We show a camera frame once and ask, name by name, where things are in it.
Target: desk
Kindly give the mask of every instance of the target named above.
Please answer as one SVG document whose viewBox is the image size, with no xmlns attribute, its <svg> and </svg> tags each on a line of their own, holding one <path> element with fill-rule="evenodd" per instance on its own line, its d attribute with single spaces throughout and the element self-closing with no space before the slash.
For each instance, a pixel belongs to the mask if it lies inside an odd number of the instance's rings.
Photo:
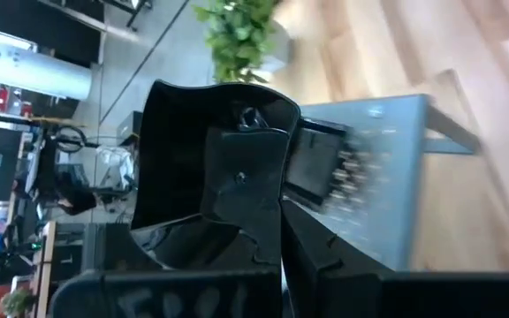
<svg viewBox="0 0 509 318">
<path fill-rule="evenodd" d="M 366 183 L 349 198 L 312 215 L 342 239 L 395 270 L 409 270 L 426 153 L 472 155 L 479 141 L 432 106 L 408 95 L 303 107 L 304 117 L 352 127 Z M 425 130 L 445 139 L 424 138 Z"/>
<path fill-rule="evenodd" d="M 49 304 L 50 271 L 52 270 L 52 254 L 56 240 L 57 224 L 48 222 L 42 230 L 42 248 L 33 256 L 33 264 L 36 266 L 30 288 L 33 295 L 37 296 L 33 311 L 28 317 L 46 317 Z"/>
<path fill-rule="evenodd" d="M 102 33 L 107 33 L 107 27 L 105 23 L 99 19 L 91 17 L 84 12 L 76 11 L 72 8 L 66 6 L 66 0 L 62 1 L 54 1 L 54 0 L 38 0 L 42 4 L 48 5 L 48 7 L 59 10 L 66 14 L 69 18 L 72 18 L 75 21 L 78 21 L 85 26 L 92 27 L 94 30 L 97 30 Z M 127 21 L 126 27 L 131 28 L 133 31 L 136 31 L 136 28 L 133 27 L 133 22 L 137 18 L 137 15 L 142 11 L 143 8 L 152 8 L 152 3 L 149 0 L 140 0 L 136 6 L 133 7 L 132 4 L 122 4 L 118 0 L 102 0 L 104 4 L 108 4 L 118 8 L 119 10 L 125 11 L 131 15 L 131 18 Z"/>
<path fill-rule="evenodd" d="M 23 156 L 23 148 L 25 146 L 26 138 L 27 138 L 27 133 L 23 132 L 21 134 L 21 143 L 19 144 L 19 152 L 17 154 L 19 159 L 21 159 L 21 157 Z M 16 199 L 15 193 L 13 191 L 11 191 L 11 197 L 9 198 L 9 207 L 7 209 L 7 225 L 9 225 L 9 223 L 11 223 L 11 221 L 13 220 L 13 212 L 15 210 L 15 199 Z"/>
</svg>

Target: metal bolt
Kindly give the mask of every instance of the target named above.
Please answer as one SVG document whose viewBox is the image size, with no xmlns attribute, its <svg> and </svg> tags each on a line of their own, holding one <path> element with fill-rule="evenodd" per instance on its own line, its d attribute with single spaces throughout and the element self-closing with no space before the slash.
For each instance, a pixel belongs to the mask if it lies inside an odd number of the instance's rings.
<svg viewBox="0 0 509 318">
<path fill-rule="evenodd" d="M 367 167 L 371 170 L 380 170 L 382 167 L 378 164 L 368 164 Z"/>
<path fill-rule="evenodd" d="M 239 172 L 237 176 L 235 176 L 235 182 L 243 185 L 247 182 L 247 175 L 244 172 Z"/>
<path fill-rule="evenodd" d="M 360 151 L 360 152 L 357 153 L 357 156 L 359 158 L 362 158 L 362 159 L 368 159 L 368 158 L 370 158 L 370 153 L 364 152 L 364 151 Z"/>
<path fill-rule="evenodd" d="M 346 178 L 349 177 L 349 174 L 346 173 L 346 171 L 344 170 L 341 170 L 341 169 L 335 169 L 333 171 L 333 177 L 336 179 L 336 180 L 345 180 Z"/>
<path fill-rule="evenodd" d="M 351 152 L 349 152 L 349 151 L 341 150 L 338 153 L 338 157 L 341 159 L 344 159 L 344 160 L 349 159 L 350 156 L 351 156 Z"/>
<path fill-rule="evenodd" d="M 352 197 L 351 201 L 354 203 L 358 203 L 358 204 L 364 204 L 364 200 L 361 198 L 357 198 L 357 197 Z"/>
<path fill-rule="evenodd" d="M 381 134 L 392 134 L 392 133 L 395 133 L 396 132 L 396 129 L 393 129 L 393 128 L 386 128 L 386 129 L 383 129 L 381 131 Z"/>
<path fill-rule="evenodd" d="M 353 193 L 353 192 L 357 191 L 357 187 L 351 183 L 348 183 L 348 182 L 341 185 L 341 189 L 343 189 L 343 191 L 346 191 L 349 193 Z"/>
<path fill-rule="evenodd" d="M 330 197 L 334 198 L 334 199 L 340 199 L 340 200 L 346 199 L 346 196 L 337 190 L 333 190 L 333 192 L 330 194 Z"/>
<path fill-rule="evenodd" d="M 347 213 L 353 213 L 354 210 L 346 205 L 342 205 L 339 207 L 341 211 L 347 212 Z"/>
<path fill-rule="evenodd" d="M 362 175 L 362 174 L 355 174 L 355 175 L 353 175 L 353 176 L 354 176 L 354 178 L 355 178 L 357 181 L 361 181 L 361 182 L 364 182 L 364 181 L 366 181 L 366 180 L 368 179 L 368 177 L 367 177 L 367 176 Z"/>
<path fill-rule="evenodd" d="M 384 115 L 384 108 L 380 105 L 374 105 L 368 109 L 368 114 L 373 118 L 380 118 Z"/>
<path fill-rule="evenodd" d="M 343 167 L 348 170 L 357 170 L 359 169 L 360 165 L 356 161 L 345 161 L 343 162 Z"/>
</svg>

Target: potted plant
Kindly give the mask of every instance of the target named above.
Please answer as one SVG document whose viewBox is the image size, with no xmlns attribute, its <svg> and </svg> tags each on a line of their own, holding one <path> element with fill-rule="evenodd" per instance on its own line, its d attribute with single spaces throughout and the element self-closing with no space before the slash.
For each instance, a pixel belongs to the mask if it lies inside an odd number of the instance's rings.
<svg viewBox="0 0 509 318">
<path fill-rule="evenodd" d="M 6 316 L 18 317 L 30 309 L 36 302 L 36 297 L 31 291 L 18 288 L 6 293 L 0 301 L 0 309 Z"/>
<path fill-rule="evenodd" d="M 266 82 L 255 73 L 276 70 L 276 66 L 268 66 L 269 61 L 276 64 L 277 59 L 271 58 L 273 48 L 283 48 L 283 42 L 289 39 L 272 20 L 274 6 L 269 0 L 211 0 L 207 8 L 194 7 L 198 20 L 209 22 L 206 43 L 212 48 L 216 82 Z M 278 34 L 285 34 L 285 39 L 272 38 L 277 29 Z M 287 55 L 279 52 L 278 60 Z"/>
</svg>

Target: person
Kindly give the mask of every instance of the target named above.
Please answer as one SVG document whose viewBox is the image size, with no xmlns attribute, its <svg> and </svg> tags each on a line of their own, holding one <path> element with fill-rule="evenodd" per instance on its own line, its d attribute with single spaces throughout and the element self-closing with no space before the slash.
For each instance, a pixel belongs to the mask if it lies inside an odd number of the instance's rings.
<svg viewBox="0 0 509 318">
<path fill-rule="evenodd" d="M 32 197 L 25 191 L 28 171 L 23 171 L 13 180 L 12 191 L 15 197 L 31 200 Z M 68 215 L 75 216 L 97 206 L 98 201 L 108 203 L 111 198 L 99 198 L 95 193 L 72 182 L 72 176 L 68 172 L 60 172 L 56 175 L 56 196 L 45 198 L 47 201 L 55 201 L 57 205 Z"/>
</svg>

